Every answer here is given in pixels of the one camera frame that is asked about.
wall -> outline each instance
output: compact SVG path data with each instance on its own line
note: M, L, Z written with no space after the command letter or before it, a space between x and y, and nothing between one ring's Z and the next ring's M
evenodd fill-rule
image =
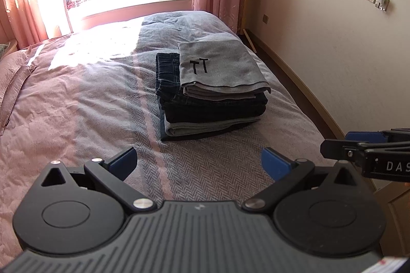
M410 0L390 1L249 0L247 27L344 132L410 127Z

herringbone blanket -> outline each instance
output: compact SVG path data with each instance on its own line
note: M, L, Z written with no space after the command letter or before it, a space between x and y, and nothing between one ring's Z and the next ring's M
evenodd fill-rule
M25 82L0 137L0 267L21 250L12 215L50 161L77 166L134 145L138 166L126 182L157 201L242 201L271 183L263 147L318 165L323 138L286 89L253 57L272 93L262 120L196 141L159 140L155 54L179 42L232 33L206 12L172 12L98 26L33 48Z

window sill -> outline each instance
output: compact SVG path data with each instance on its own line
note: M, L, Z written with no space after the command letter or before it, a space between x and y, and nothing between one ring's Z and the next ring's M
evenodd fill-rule
M163 1L176 1L176 0L88 0L82 3L78 7L74 7L68 11L71 24L74 30L77 22L81 20L110 12L117 9L124 9L134 7L138 5L144 5L149 3L158 3Z

wooden baseboard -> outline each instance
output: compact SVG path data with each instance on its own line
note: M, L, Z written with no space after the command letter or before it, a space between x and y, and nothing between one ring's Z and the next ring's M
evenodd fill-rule
M313 95L310 89L302 82L302 80L295 74L295 72L269 47L267 46L259 37L257 37L252 31L247 29L249 37L253 42L259 46L263 51L265 51L276 64L288 75L288 77L293 81L293 83L299 88L299 90L306 96L311 105L316 109L319 115L323 118L327 126L331 129L333 134L337 139L344 139L344 133L331 117L329 112L325 109L322 103Z

folded clothes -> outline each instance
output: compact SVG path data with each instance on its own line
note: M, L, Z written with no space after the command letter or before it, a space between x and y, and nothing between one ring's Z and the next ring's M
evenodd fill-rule
M222 130L217 130L215 132L203 132L203 133L198 133L198 134L193 134L193 135L187 135L187 136L169 136L165 132L165 112L159 108L159 114L160 114L160 133L161 133L161 141L183 141L183 140L198 140L198 139L203 139L203 138L208 138L211 136L216 136L228 132L232 132L233 130L238 130L241 128L244 128L251 123L240 123L240 124L235 124L232 126L229 126L228 128L222 129Z
M184 95L183 88L180 85L180 55L178 53L157 53L155 66L155 93L159 96L161 108L166 111L181 106L187 108L192 106L201 111L220 110L224 112L228 108L238 108L238 110L241 108L244 110L246 108L261 107L268 102L264 93L257 93L252 99L226 99L221 101L209 101Z
M216 122L237 118L257 117L266 110L265 105L252 107L207 108L195 106L168 106L162 108L169 122Z
M271 89L257 63L235 37L218 41L183 42L180 84L189 97L210 101L253 99Z
M167 121L167 115L165 114L164 124L165 133L168 136L188 136L193 134L205 133L205 132L216 132L217 130L224 130L232 125L251 123L258 121L259 117L250 118L240 118L231 120L221 120L218 122L202 122L202 123L191 123L191 122L179 122L170 123Z

